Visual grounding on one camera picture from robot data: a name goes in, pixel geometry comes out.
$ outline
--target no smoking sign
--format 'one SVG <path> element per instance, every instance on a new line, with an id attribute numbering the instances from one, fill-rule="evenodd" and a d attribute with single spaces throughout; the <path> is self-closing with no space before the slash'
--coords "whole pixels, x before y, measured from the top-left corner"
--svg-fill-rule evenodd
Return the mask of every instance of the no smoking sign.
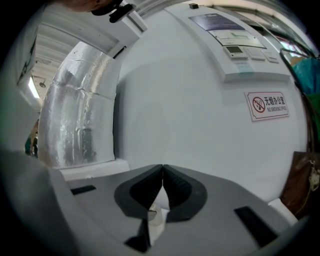
<path id="1" fill-rule="evenodd" d="M 282 92 L 245 92 L 252 121 L 289 116 L 288 106 Z"/>

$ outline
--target insulated duct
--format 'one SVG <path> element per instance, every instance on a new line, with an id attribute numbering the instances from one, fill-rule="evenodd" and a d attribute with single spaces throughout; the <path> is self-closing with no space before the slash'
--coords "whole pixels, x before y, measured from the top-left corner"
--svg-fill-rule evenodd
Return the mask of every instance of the insulated duct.
<path id="1" fill-rule="evenodd" d="M 112 161 L 113 113 L 121 65 L 83 42 L 65 58 L 39 118 L 39 159 L 52 168 Z"/>

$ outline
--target digital display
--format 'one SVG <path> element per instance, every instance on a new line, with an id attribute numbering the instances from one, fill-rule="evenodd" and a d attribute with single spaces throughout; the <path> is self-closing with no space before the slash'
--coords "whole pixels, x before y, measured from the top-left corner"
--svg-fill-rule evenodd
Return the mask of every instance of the digital display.
<path id="1" fill-rule="evenodd" d="M 227 46 L 227 49 L 232 54 L 241 54 L 243 52 L 238 46 Z"/>

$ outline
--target green object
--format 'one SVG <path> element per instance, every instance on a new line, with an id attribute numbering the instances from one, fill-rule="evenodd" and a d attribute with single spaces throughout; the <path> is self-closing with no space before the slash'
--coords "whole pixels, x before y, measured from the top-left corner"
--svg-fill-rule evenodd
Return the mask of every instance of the green object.
<path id="1" fill-rule="evenodd" d="M 312 105 L 314 106 L 315 111 L 317 112 L 317 116 L 314 116 L 316 130 L 318 135 L 318 142 L 320 143 L 320 93 L 314 93 L 307 95 Z"/>

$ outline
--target black slot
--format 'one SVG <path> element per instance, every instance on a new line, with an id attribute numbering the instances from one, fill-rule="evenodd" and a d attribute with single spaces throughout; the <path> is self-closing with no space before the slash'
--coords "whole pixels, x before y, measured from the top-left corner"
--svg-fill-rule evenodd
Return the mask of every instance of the black slot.
<path id="1" fill-rule="evenodd" d="M 93 185 L 81 186 L 81 187 L 71 189 L 71 193 L 73 195 L 78 195 L 78 194 L 89 192 L 91 190 L 96 190 L 96 187 Z"/>
<path id="2" fill-rule="evenodd" d="M 277 235 L 249 207 L 245 206 L 234 211 L 260 247 L 277 238 Z"/>

